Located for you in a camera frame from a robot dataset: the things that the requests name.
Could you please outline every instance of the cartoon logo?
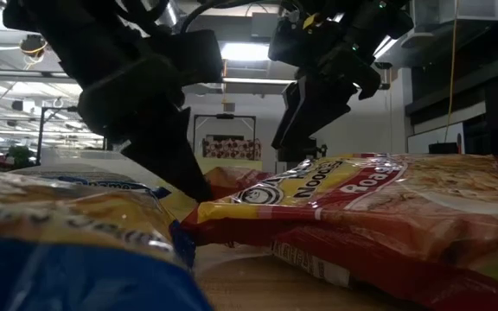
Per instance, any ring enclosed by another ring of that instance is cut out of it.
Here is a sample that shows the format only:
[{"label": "cartoon logo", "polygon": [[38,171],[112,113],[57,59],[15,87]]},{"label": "cartoon logo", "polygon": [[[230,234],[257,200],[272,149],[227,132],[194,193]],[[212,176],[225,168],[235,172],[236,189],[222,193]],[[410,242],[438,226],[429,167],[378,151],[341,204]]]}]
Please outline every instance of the cartoon logo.
[{"label": "cartoon logo", "polygon": [[284,193],[275,187],[252,187],[239,195],[239,200],[249,204],[273,205],[284,198]]}]

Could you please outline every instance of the red noodle package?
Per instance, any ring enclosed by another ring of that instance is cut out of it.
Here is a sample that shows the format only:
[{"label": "red noodle package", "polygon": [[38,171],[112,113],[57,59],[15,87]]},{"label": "red noodle package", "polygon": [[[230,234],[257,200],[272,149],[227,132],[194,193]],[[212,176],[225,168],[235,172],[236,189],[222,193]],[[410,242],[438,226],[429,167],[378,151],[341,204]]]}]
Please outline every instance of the red noodle package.
[{"label": "red noodle package", "polygon": [[329,282],[348,275],[436,309],[498,309],[492,156],[355,155],[305,161],[201,204],[198,244],[268,245]]}]

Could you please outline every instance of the instant noodle bag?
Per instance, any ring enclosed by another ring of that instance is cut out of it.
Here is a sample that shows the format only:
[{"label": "instant noodle bag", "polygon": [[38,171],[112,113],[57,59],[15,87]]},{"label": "instant noodle bag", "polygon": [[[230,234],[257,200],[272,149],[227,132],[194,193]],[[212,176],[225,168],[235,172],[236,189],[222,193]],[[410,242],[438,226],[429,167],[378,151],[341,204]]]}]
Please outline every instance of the instant noodle bag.
[{"label": "instant noodle bag", "polygon": [[0,310],[210,310],[153,195],[0,174]]},{"label": "instant noodle bag", "polygon": [[269,245],[329,282],[348,275],[436,309],[498,309],[492,156],[305,161],[184,221],[197,244]]}]

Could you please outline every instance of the wooden tabletop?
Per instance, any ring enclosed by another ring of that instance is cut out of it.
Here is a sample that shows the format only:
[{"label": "wooden tabletop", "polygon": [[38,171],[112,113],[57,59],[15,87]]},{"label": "wooden tabletop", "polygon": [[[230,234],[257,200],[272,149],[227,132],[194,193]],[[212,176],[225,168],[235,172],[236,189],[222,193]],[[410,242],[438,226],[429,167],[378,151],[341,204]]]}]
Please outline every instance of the wooden tabletop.
[{"label": "wooden tabletop", "polygon": [[217,311],[403,309],[383,295],[327,284],[265,253],[247,246],[198,249],[195,275]]}]

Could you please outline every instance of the plastic bag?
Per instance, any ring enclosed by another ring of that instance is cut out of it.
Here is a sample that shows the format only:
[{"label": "plastic bag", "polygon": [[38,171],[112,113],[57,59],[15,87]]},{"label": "plastic bag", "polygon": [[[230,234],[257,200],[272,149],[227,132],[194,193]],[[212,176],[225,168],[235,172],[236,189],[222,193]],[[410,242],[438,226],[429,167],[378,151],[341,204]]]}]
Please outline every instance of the plastic bag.
[{"label": "plastic bag", "polygon": [[0,310],[210,310],[150,193],[0,174]]},{"label": "plastic bag", "polygon": [[491,156],[306,161],[201,204],[183,225],[197,244],[271,245],[328,280],[324,264],[322,271],[310,264],[315,257],[429,308],[498,308],[498,164]]}]

